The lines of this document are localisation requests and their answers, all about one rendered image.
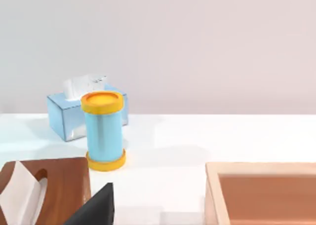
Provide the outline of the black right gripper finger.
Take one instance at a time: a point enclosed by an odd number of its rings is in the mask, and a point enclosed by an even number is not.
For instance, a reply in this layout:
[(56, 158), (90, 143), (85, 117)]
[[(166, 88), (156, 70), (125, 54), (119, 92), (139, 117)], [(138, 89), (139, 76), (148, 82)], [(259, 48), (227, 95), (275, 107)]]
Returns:
[(63, 225), (113, 225), (113, 223), (114, 188), (113, 183), (107, 183)]

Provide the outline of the brown wooden tissue box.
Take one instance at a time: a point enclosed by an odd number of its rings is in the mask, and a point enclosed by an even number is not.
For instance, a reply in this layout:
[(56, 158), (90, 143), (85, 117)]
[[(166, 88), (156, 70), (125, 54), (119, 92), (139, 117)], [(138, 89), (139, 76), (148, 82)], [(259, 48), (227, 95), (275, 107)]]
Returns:
[(90, 197), (84, 157), (10, 161), (0, 170), (0, 225), (63, 225)]

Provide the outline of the blue and yellow canister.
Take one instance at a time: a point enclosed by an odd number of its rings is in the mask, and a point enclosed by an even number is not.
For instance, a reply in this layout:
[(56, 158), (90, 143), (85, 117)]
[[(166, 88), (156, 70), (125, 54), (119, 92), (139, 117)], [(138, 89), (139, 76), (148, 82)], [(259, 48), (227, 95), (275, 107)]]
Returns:
[(82, 96), (87, 153), (90, 169), (113, 171), (125, 164), (123, 148), (122, 113), (123, 95), (115, 91), (95, 91)]

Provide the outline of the light blue tissue box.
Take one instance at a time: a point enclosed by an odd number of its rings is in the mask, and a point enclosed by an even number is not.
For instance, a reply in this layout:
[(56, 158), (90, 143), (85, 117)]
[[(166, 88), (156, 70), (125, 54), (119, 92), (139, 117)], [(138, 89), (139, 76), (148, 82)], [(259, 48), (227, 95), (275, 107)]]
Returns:
[(128, 124), (127, 94), (110, 84), (106, 75), (82, 75), (63, 82), (63, 92), (47, 96), (49, 125), (65, 142), (86, 136), (81, 97), (89, 92), (108, 90), (123, 95), (122, 124)]

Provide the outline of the shallow salmon-coloured box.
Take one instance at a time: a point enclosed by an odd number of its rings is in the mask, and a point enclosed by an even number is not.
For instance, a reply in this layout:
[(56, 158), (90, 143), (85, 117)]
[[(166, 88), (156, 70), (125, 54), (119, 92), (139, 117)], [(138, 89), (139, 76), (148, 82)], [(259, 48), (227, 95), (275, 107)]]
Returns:
[(205, 225), (316, 225), (316, 163), (208, 162)]

